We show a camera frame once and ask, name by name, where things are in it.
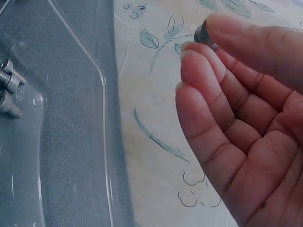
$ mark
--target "printed leaf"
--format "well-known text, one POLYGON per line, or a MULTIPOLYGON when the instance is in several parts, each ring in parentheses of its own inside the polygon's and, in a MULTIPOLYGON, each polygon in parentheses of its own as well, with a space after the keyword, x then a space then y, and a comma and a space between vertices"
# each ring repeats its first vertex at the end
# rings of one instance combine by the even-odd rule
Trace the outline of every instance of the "printed leaf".
POLYGON ((181 55, 181 46, 182 46, 182 44, 175 44, 175 51, 179 55, 181 55))
POLYGON ((250 11, 241 0, 220 0, 226 8, 243 17, 250 18, 250 11))
POLYGON ((298 6, 303 7, 303 1, 302 0, 293 0, 293 3, 298 5, 298 6))
POLYGON ((172 15, 169 19, 169 23, 167 24, 167 32, 169 35, 178 34, 184 25, 184 19, 182 16, 176 17, 172 15))
POLYGON ((269 12, 269 13, 275 13, 275 11, 272 8, 268 7, 267 5, 263 5, 261 3, 251 1, 251 0, 249 0, 249 1, 251 2, 251 4, 253 4, 257 8, 260 8, 260 9, 266 11, 266 12, 269 12))
POLYGON ((157 37, 150 34, 146 29, 143 29, 140 32, 140 42, 148 48, 157 49, 159 47, 159 41, 157 37))
POLYGON ((218 6, 214 0, 198 0, 203 6, 213 11, 218 11, 218 6))

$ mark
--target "gray surface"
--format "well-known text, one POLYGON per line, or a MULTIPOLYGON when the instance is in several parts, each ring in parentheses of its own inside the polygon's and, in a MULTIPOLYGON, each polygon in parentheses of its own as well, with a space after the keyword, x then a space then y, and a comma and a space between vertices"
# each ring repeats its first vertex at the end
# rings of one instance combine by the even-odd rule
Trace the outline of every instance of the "gray surface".
POLYGON ((109 227, 109 206, 114 226, 134 226, 120 131, 113 2, 53 5, 96 59, 105 90, 98 66, 50 3, 17 0, 0 17, 0 60, 11 58, 28 81, 14 95, 23 118, 0 116, 0 226, 109 227))

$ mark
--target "hand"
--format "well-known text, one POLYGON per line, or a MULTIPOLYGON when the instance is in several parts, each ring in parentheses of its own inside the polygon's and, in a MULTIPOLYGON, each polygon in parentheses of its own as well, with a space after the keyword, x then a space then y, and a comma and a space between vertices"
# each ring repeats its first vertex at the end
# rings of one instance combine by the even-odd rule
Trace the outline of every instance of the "hand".
POLYGON ((303 34, 218 13, 207 30, 216 52, 182 47, 184 135, 239 226, 303 226, 303 34))

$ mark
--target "screw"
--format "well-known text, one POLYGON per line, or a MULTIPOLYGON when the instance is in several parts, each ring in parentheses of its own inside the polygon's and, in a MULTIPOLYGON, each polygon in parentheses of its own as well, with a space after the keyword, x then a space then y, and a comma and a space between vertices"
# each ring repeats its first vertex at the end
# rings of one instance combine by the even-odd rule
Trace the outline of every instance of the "screw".
POLYGON ((209 46, 213 51, 218 49, 218 45, 209 37, 206 29, 206 20, 196 29, 194 40, 197 43, 202 43, 209 46))
POLYGON ((3 68, 3 70, 7 73, 15 74, 17 77, 19 77, 21 85, 25 85, 27 83, 27 80, 14 69, 14 63, 11 59, 4 60, 1 63, 1 68, 3 68))
POLYGON ((11 94, 14 94, 20 84, 19 77, 15 74, 8 74, 3 70, 0 70, 0 86, 7 89, 11 94))
POLYGON ((9 113, 15 118, 23 115, 23 110, 13 103, 13 97, 7 90, 0 90, 0 113, 9 113))

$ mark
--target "hex socket screw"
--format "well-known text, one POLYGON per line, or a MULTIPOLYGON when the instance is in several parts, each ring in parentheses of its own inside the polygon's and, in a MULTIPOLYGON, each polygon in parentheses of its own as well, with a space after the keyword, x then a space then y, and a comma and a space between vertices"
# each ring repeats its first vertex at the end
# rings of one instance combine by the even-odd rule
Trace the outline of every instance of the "hex socket screw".
POLYGON ((14 69, 14 63, 12 62, 11 59, 4 60, 1 63, 1 68, 3 68, 3 70, 6 71, 7 73, 15 74, 17 77, 19 77, 21 85, 25 85, 27 83, 27 80, 14 69))
POLYGON ((20 84, 19 77, 14 74, 8 74, 0 69, 0 86, 7 89, 11 94, 14 94, 20 84))
POLYGON ((13 97, 7 90, 0 90, 0 113, 8 113, 19 119, 23 110, 13 103, 13 97))

